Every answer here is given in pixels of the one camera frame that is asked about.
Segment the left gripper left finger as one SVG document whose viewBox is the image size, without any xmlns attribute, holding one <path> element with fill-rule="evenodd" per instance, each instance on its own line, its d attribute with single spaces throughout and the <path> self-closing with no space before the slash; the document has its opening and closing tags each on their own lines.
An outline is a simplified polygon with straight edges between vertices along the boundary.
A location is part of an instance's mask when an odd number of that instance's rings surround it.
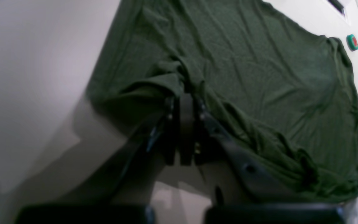
<svg viewBox="0 0 358 224">
<path fill-rule="evenodd" d="M 24 207 L 16 224 L 155 224 L 148 204 L 156 178 L 175 163 L 180 99 L 146 118 L 103 165 L 67 194 Z"/>
</svg>

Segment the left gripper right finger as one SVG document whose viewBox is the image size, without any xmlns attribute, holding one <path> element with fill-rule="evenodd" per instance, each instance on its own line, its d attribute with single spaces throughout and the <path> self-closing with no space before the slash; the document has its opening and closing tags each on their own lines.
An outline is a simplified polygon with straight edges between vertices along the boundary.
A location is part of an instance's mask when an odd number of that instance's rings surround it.
<svg viewBox="0 0 358 224">
<path fill-rule="evenodd" d="M 205 224 L 344 224 L 336 204 L 312 203 L 274 179 L 203 101 L 185 94 L 185 165 L 195 162 L 213 206 Z"/>
</svg>

